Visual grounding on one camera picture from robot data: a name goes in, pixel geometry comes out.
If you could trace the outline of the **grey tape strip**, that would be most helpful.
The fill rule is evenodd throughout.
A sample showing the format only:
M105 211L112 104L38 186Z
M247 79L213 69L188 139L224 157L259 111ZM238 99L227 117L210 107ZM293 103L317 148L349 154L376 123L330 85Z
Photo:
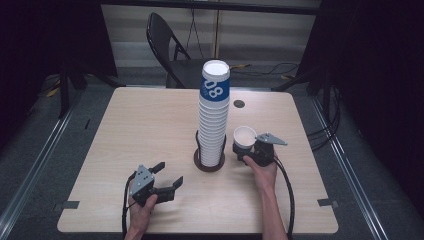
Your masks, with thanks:
M339 204L336 200L332 200L332 199L329 199L329 198L318 199L317 202L318 202L320 207L324 207L324 206L330 206L332 208L338 208L339 207Z
M62 211L64 209L77 209L79 206L79 201L64 201L62 203L57 203L54 205L54 211Z

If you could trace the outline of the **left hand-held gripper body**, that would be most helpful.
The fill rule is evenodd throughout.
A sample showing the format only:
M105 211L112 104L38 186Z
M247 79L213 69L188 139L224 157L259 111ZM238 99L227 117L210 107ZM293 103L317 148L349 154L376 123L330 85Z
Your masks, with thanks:
M157 204L173 201L175 198L175 191L171 191L169 187L156 188L155 174L148 171L144 165L139 165L135 173L132 186L130 188L130 196L141 206L144 206L147 199L156 194L158 199Z

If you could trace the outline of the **person's left hand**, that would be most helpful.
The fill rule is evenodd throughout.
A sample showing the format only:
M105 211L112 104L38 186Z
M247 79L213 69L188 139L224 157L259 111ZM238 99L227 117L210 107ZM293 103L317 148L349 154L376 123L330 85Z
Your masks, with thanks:
M154 210L157 199L158 196L156 194L153 194L147 199L145 205L141 206L132 197L129 198L129 233L143 235L146 232L150 222L150 216L152 211Z

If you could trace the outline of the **person's right hand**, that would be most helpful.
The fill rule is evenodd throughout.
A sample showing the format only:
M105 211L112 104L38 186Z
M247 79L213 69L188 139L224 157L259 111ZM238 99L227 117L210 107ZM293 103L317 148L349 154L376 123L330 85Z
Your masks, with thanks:
M257 188L260 192L275 192L277 166L272 163L268 166L259 166L251 157L243 157L245 163L252 169Z

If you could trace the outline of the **black stand legs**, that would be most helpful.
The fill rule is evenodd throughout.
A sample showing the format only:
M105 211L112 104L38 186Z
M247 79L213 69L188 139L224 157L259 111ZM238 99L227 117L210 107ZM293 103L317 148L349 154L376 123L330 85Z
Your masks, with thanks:
M330 73L323 67L313 67L306 72L298 74L294 78L291 78L286 83L273 87L273 92L284 92L290 87L308 82L307 93L309 96L317 96L320 90L323 90L323 112L326 118L330 115L330 95L331 95L331 83Z
M63 118L70 110L69 83L72 83L76 90L84 90L87 87L87 81L84 77L85 74L92 74L94 77L113 88L125 87L125 84L118 83L87 63L75 58L65 59L61 64L59 74L61 99L60 118Z

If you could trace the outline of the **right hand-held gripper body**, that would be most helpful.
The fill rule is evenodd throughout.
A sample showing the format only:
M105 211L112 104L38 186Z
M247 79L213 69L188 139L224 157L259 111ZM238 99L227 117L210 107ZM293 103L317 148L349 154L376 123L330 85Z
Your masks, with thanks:
M256 139L263 142L261 147L255 148L253 145L253 154L251 157L259 166L265 167L274 162L274 146L283 145L287 146L288 143L273 134L266 132L256 136Z

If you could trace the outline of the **stack of white paper cups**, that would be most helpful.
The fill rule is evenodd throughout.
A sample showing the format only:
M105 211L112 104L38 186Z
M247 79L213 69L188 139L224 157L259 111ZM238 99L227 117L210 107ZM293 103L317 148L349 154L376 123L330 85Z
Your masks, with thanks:
M230 100L230 69L221 60L209 60L203 65L199 90L200 162L205 167L220 163L226 140Z

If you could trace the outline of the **black wire cup holder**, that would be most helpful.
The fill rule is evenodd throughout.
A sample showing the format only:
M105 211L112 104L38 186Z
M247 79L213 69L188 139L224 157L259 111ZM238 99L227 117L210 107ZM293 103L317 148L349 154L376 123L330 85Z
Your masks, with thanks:
M219 171L225 163L225 146L226 146L226 140L227 137L226 135L224 136L224 140L221 146L221 152L220 152L220 158L219 161L216 165L213 166L206 166L201 162L201 145L200 145L200 138L199 138L199 134L198 134L198 130L196 131L195 134L195 139L196 139L196 144L197 144L197 149L195 150L194 154L193 154L193 161L195 166L203 171L203 172L216 172Z

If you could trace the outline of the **single white paper cup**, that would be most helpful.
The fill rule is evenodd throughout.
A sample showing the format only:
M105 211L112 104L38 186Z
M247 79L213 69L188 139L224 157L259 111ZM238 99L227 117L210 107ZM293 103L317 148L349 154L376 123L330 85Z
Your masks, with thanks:
M256 141L256 132L248 126L237 127L233 132L234 143L241 149L251 149Z

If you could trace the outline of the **metal floor rail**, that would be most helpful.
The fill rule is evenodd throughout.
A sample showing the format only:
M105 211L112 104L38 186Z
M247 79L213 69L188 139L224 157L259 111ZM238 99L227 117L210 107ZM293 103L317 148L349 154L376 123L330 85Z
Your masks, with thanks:
M0 215L0 239L6 239L7 235L13 229L16 220L41 176L41 172L45 168L57 143L62 137L73 113L74 110L70 109L57 121L52 133L49 135L41 152L38 154L34 164L29 170L29 173L26 175L4 212Z
M314 110L317 114L320 124L324 128L327 140L330 143L332 151L340 165L340 168L347 180L347 183L352 191L355 201L363 215L365 222L373 235L374 240L389 240L389 237L381 223L377 212L372 206L367 194L365 193L362 184L360 183L356 172L354 171L349 158L340 143L336 131L330 126L330 123L325 119L323 107L319 100L314 97L312 99Z

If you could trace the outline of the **black folding chair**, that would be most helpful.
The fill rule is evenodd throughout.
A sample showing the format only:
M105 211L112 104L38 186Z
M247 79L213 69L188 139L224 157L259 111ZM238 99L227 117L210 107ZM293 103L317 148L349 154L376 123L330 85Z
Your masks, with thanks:
M167 75L167 88L198 89L206 59L193 59L167 22L157 13L148 17L146 37Z

